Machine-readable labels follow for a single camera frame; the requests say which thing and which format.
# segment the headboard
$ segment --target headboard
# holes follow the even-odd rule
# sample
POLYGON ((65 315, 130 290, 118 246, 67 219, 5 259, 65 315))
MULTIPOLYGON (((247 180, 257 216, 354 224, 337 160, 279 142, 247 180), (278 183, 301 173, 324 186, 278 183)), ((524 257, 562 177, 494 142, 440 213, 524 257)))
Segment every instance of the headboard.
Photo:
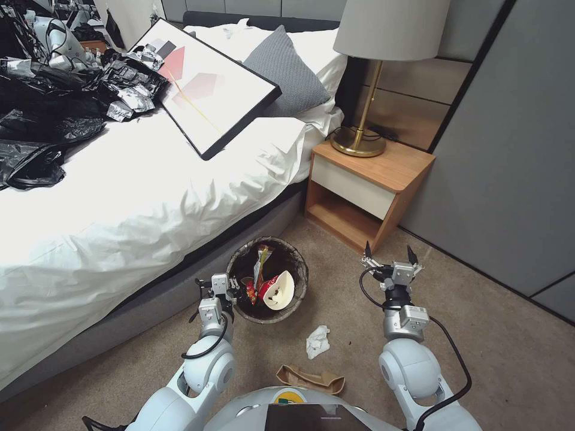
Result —
MULTIPOLYGON (((222 24, 237 23, 242 18, 249 18, 249 24, 264 30, 275 30, 280 25, 287 32, 296 33, 302 31, 331 30, 338 28, 338 21, 315 20, 305 18, 287 18, 274 16, 246 16, 241 14, 225 14, 214 12, 187 11, 184 13, 184 26, 195 25, 202 27, 215 27, 222 24)), ((335 104, 340 107, 345 115, 343 125, 348 126, 353 122, 361 93, 362 80, 367 68, 367 60, 349 57, 347 68, 341 79, 340 86, 335 94, 335 104)))

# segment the lamp stand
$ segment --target lamp stand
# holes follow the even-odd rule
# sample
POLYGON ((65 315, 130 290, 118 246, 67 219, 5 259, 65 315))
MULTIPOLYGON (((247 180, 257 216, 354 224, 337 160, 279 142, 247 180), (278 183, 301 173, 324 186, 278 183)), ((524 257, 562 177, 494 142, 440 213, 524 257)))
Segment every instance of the lamp stand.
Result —
POLYGON ((385 151, 385 139, 382 137, 372 138, 364 136, 365 120, 370 110, 371 103, 376 93, 379 75, 382 73, 382 61, 376 62, 376 70, 371 79, 370 92, 365 101, 364 113, 361 115, 359 127, 356 130, 342 127, 331 135, 331 146, 336 150, 355 157, 374 157, 385 151))

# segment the black screen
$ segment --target black screen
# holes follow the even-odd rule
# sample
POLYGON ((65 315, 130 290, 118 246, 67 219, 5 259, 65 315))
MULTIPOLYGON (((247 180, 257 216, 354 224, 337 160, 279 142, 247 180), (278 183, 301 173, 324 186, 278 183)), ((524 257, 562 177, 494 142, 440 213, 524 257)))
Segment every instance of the black screen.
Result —
POLYGON ((338 404, 270 404, 265 431, 369 431, 338 404))

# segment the pillow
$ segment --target pillow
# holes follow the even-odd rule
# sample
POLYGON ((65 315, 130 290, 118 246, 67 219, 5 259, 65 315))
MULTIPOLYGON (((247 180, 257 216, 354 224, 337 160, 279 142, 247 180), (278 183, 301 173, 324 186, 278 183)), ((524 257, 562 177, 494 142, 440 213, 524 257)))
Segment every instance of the pillow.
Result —
MULTIPOLYGON (((196 31, 199 39, 237 61, 245 61, 250 53, 272 32, 247 25, 247 18, 237 24, 218 27, 186 26, 196 31)), ((347 56, 334 51, 337 29, 288 33, 293 47, 304 63, 316 74, 330 96, 335 96, 347 56)))
POLYGON ((298 56, 283 25, 252 51, 244 66, 282 90, 282 95, 264 111, 266 117, 293 117, 330 98, 315 73, 298 56))

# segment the nightstand drawer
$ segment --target nightstand drawer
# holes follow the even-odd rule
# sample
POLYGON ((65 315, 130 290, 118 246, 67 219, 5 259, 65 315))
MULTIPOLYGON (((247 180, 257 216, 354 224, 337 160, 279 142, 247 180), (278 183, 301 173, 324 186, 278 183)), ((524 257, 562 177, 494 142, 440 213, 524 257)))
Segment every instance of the nightstand drawer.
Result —
POLYGON ((374 216, 384 219, 395 194, 351 172, 314 157, 311 180, 374 216))

